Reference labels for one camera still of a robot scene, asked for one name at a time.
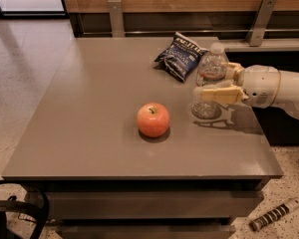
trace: red apple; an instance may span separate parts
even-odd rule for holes
[[[169,112],[158,103],[148,103],[138,112],[139,130],[148,137],[159,137],[169,128]]]

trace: terrazzo floor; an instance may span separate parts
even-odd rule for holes
[[[68,20],[0,20],[0,174],[9,161],[24,129],[73,37]],[[246,218],[237,218],[230,239],[299,239],[299,209],[280,221],[253,232],[250,220],[289,198],[299,197],[299,146],[272,146],[284,176],[263,189],[264,200]],[[22,196],[16,186],[0,186],[0,199]],[[28,238],[33,224],[8,215],[8,226]],[[60,238],[53,225],[40,238]]]

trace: plastic water bottle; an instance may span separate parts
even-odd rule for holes
[[[213,43],[209,52],[199,62],[196,85],[204,87],[223,81],[226,76],[228,62],[223,45]],[[198,98],[194,98],[191,111],[200,119],[214,119],[217,107],[217,102],[203,102]]]

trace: chip bag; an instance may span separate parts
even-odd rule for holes
[[[197,43],[176,32],[170,46],[154,60],[181,82],[198,65],[207,49],[200,48]]]

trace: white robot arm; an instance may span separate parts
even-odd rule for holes
[[[299,73],[279,71],[273,67],[246,68],[242,89],[249,96],[244,102],[252,107],[276,107],[299,120]]]
[[[225,81],[212,87],[196,87],[195,96],[223,104],[243,101],[255,108],[277,107],[299,120],[299,73],[267,66],[229,66]]]

